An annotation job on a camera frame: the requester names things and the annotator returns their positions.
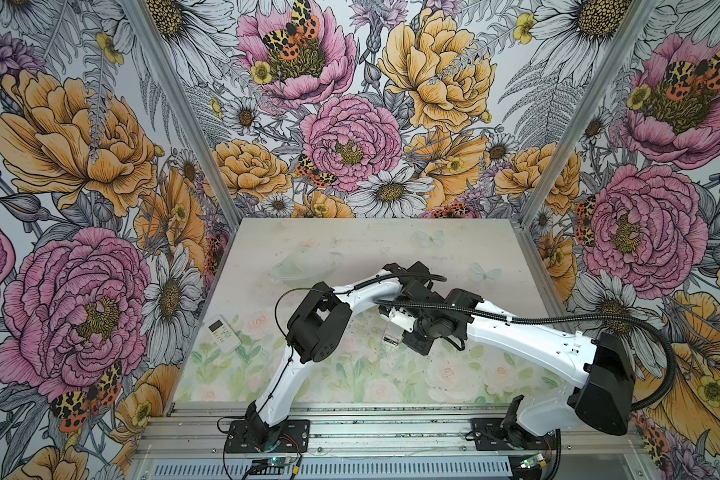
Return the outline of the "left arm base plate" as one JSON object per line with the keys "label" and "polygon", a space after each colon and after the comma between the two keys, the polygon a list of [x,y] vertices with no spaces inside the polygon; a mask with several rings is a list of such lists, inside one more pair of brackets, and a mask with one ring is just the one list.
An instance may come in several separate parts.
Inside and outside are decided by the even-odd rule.
{"label": "left arm base plate", "polygon": [[311,422],[285,420],[274,427],[234,420],[224,444],[226,454],[306,453]]}

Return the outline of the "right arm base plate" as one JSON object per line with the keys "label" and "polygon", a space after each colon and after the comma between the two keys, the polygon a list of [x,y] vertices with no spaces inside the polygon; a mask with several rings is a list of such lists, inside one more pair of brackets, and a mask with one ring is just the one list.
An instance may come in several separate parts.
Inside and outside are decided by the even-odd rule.
{"label": "right arm base plate", "polygon": [[472,442],[478,451],[538,450],[551,452],[558,446],[554,432],[533,436],[512,422],[497,417],[478,417],[470,420],[470,430],[464,439]]}

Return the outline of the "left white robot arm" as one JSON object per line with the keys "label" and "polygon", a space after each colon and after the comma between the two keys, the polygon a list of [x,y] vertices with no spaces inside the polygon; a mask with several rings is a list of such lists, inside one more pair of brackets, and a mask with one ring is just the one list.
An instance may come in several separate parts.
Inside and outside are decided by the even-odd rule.
{"label": "left white robot arm", "polygon": [[344,286],[318,282],[281,330],[286,340],[282,359],[263,393],[247,407],[243,438],[264,451],[283,431],[296,394],[317,363],[339,346],[352,317],[376,306],[378,300],[394,300],[413,285],[430,287],[446,278],[434,274],[420,262],[408,268],[385,265],[375,275]]}

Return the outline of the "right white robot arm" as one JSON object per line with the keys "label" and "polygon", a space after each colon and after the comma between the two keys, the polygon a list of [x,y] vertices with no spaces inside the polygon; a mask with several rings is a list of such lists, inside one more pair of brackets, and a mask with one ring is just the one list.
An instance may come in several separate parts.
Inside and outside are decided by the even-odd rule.
{"label": "right white robot arm", "polygon": [[561,378],[562,385],[544,395],[515,397],[494,429],[499,438],[520,445],[579,426],[613,436],[628,430],[634,369],[621,341],[610,334],[565,333],[552,328],[548,318],[523,320],[461,289],[423,306],[406,301],[388,308],[387,316],[422,355],[434,340],[453,336],[498,348]]}

